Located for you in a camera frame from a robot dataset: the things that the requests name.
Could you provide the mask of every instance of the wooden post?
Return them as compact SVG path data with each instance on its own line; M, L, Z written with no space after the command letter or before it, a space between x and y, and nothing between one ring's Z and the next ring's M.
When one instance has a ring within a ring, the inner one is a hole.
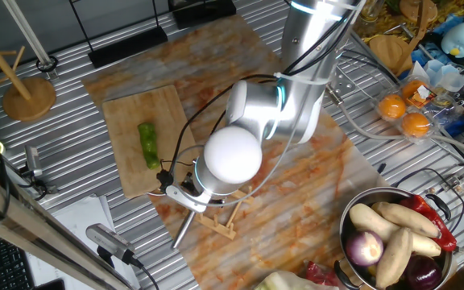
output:
M21 47L21 50L19 51L19 54L17 55L17 57L15 58L15 62L14 62L14 66L12 66L12 70L15 72L15 70L17 69L17 66L19 65L19 61L21 61L21 57L23 57L23 53L24 53L24 47ZM3 77L3 78L0 78L0 84L3 83L4 81L8 80L8 77Z
M31 95L26 86L21 82L21 80L17 77L15 72L12 70L10 65L6 62L6 60L0 55L0 69L6 74L6 76L10 79L10 81L14 84L15 88L19 91L19 94L24 97L25 100L30 101Z
M431 5L434 4L427 0L422 0L420 4L418 4L418 32L416 33L415 37L411 39L408 46L402 51L402 56L396 63L395 67L397 70L397 76L399 76L404 71L404 62L411 55L412 51L415 50L415 47L424 38L424 35L427 32L427 18Z

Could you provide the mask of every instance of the green vegetable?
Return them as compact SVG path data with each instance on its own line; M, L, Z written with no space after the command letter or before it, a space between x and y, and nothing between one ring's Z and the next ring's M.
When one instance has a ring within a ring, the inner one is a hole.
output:
M141 147L143 148L143 156L146 160L146 165L150 169L159 167L160 161L157 156L157 134L155 133L155 125L151 123L142 123L137 126L139 130L139 138Z

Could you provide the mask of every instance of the red chili pepper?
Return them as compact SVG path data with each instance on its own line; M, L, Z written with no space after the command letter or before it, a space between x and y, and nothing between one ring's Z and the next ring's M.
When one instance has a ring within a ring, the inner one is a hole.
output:
M447 226L443 223L436 210L432 209L421 196L415 195L406 198L400 202L400 205L421 213L421 215L433 222L441 232L441 237L433 238L433 241L445 251L454 251L458 241L456 241L456 238L450 233L449 229L447 229Z

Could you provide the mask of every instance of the plastic container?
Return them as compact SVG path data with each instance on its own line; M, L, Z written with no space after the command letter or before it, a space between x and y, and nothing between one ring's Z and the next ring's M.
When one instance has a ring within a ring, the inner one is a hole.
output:
M423 77L408 77L400 87L384 90L372 101L383 120L395 126L407 140L421 143L441 125L459 117L455 100L438 97Z

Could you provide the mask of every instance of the white paper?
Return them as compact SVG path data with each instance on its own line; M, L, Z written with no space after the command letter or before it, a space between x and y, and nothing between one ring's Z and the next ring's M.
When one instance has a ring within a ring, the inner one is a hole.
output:
M108 208L106 198L103 200L97 197L86 197L75 204L68 206L53 214L53 216L76 235L85 245L96 253L97 244L87 238L85 229L96 223L115 230L114 224L111 222L110 209ZM40 286L47 282L62 279L64 281L65 290L92 290L91 287L72 278L70 275L54 268L50 264L33 255L27 253L28 262L32 272L35 286ZM139 282L134 274L131 266L125 265L120 260L112 257L116 271L127 279L134 287L139 288Z

